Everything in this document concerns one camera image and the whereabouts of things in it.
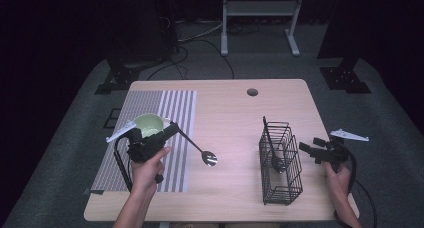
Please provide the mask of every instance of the human hand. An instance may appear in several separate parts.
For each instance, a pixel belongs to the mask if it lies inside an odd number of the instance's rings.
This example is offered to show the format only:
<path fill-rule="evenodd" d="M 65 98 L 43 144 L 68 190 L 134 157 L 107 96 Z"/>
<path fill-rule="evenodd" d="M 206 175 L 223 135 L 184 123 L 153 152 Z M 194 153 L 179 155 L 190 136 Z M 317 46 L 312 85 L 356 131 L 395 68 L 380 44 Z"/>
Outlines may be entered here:
<path fill-rule="evenodd" d="M 132 194 L 153 196 L 157 189 L 156 175 L 162 175 L 165 166 L 160 161 L 171 151 L 171 147 L 164 147 L 155 156 L 144 163 L 131 161 L 133 187 Z"/>
<path fill-rule="evenodd" d="M 327 173 L 327 187 L 330 200 L 336 208 L 339 219 L 351 227 L 361 227 L 347 198 L 349 194 L 350 170 L 346 163 L 341 163 L 337 173 L 329 162 L 322 162 Z"/>
<path fill-rule="evenodd" d="M 339 165 L 337 173 L 333 170 L 329 162 L 322 162 L 327 174 L 327 186 L 330 191 L 330 198 L 346 198 L 349 192 L 350 170 L 346 163 Z"/>

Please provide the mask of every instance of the metal basket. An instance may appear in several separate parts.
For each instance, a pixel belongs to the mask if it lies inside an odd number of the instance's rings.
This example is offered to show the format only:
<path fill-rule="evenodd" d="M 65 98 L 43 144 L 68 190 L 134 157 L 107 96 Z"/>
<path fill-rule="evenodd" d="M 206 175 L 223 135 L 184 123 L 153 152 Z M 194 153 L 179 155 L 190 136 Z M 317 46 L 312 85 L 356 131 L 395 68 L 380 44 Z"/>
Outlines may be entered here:
<path fill-rule="evenodd" d="M 263 201 L 290 205 L 303 192 L 296 137 L 286 122 L 267 122 L 259 142 Z"/>

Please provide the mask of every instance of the white shelf frame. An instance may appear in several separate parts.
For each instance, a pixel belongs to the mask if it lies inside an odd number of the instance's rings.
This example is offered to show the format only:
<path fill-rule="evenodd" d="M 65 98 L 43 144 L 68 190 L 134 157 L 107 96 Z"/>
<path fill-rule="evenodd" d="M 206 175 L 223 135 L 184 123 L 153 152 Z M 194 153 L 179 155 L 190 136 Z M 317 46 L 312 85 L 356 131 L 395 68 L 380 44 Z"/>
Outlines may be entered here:
<path fill-rule="evenodd" d="M 228 1 L 222 2 L 221 55 L 228 55 L 227 20 L 229 16 L 291 16 L 289 29 L 285 34 L 293 56 L 300 51 L 294 39 L 294 29 L 299 16 L 302 0 L 294 1 Z"/>

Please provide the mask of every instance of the spoon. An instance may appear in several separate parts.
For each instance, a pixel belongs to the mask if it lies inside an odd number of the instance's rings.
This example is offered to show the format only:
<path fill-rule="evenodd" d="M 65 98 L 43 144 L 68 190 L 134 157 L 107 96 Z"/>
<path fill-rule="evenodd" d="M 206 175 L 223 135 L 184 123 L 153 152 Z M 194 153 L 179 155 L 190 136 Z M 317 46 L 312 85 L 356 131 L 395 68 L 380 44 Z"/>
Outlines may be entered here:
<path fill-rule="evenodd" d="M 216 157 L 216 155 L 214 155 L 210 151 L 202 151 L 196 144 L 194 144 L 194 142 L 181 129 L 178 129 L 178 132 L 184 138 L 186 138 L 194 147 L 196 147 L 196 149 L 198 149 L 200 153 L 202 153 L 202 160 L 203 162 L 205 162 L 206 165 L 208 166 L 216 165 L 216 163 L 218 162 L 218 158 Z"/>

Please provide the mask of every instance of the hole in table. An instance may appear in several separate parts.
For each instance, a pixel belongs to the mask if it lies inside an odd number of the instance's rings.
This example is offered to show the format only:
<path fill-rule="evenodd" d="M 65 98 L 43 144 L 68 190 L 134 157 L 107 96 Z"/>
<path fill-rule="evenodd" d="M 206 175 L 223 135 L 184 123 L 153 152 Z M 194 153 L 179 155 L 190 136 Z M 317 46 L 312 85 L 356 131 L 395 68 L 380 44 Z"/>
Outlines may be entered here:
<path fill-rule="evenodd" d="M 250 96 L 257 96 L 259 94 L 258 90 L 254 89 L 254 88 L 250 88 L 247 90 L 247 94 Z"/>

